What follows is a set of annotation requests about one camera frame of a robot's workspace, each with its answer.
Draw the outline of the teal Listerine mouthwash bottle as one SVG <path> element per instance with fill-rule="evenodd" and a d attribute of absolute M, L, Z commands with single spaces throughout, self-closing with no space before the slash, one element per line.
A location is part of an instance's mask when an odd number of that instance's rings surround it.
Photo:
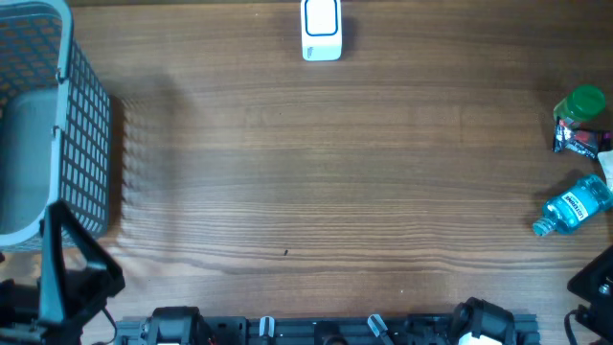
<path fill-rule="evenodd" d="M 533 231 L 540 237 L 554 232 L 572 235 L 587 220 L 611 207 L 611 189 L 597 175 L 589 174 L 544 204 L 542 216 L 533 223 Z"/>

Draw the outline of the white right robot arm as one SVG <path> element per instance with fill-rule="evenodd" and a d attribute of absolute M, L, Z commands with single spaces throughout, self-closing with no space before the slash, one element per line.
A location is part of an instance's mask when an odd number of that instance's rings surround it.
<path fill-rule="evenodd" d="M 446 290 L 536 316 L 543 344 L 612 342 L 612 246 L 487 252 Z"/>

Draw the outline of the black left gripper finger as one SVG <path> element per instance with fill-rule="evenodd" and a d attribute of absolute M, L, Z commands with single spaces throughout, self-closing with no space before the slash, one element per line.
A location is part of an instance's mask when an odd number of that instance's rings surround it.
<path fill-rule="evenodd" d="M 66 319 L 65 266 L 62 257 L 61 226 L 64 204 L 49 205 L 41 223 L 42 266 L 39 280 L 39 321 L 59 325 Z"/>
<path fill-rule="evenodd" d="M 60 256 L 60 301 L 63 307 L 105 305 L 125 288 L 119 264 L 80 225 L 65 203 L 59 204 L 59 248 L 65 236 L 85 260 L 85 268 L 72 270 Z"/>

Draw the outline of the beige cookie pouch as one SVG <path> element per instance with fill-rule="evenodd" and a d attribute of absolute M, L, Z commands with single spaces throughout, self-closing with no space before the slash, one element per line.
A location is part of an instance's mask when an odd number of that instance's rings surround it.
<path fill-rule="evenodd" d="M 599 152 L 598 160 L 602 167 L 606 185 L 610 191 L 613 191 L 613 151 Z"/>

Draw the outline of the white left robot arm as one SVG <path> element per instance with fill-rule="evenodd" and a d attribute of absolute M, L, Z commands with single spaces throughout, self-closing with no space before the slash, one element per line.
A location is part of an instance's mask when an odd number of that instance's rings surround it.
<path fill-rule="evenodd" d="M 84 257 L 85 268 L 66 268 L 62 231 Z M 100 312 L 114 329 L 111 341 L 127 344 L 106 308 L 107 300 L 125 288 L 119 264 L 63 201 L 46 208 L 39 233 L 42 262 L 36 286 L 1 282 L 1 344 L 81 344 L 84 326 Z M 135 335 L 139 344 L 218 344 L 196 307 L 157 309 L 142 327 Z"/>

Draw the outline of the green lid jar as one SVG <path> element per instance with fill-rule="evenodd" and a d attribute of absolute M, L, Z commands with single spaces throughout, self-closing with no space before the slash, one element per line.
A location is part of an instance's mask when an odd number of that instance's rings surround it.
<path fill-rule="evenodd" d="M 580 127 L 597 118 L 605 109 L 604 93 L 585 84 L 574 89 L 554 108 L 554 119 L 568 127 Z"/>

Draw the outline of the black hex wrench set pack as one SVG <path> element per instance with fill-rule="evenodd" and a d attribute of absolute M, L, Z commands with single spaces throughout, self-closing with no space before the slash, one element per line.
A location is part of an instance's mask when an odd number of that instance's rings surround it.
<path fill-rule="evenodd" d="M 562 120 L 557 120 L 552 151 L 564 150 L 571 150 L 581 156 L 597 160 L 599 153 L 612 150 L 612 132 L 570 128 Z"/>

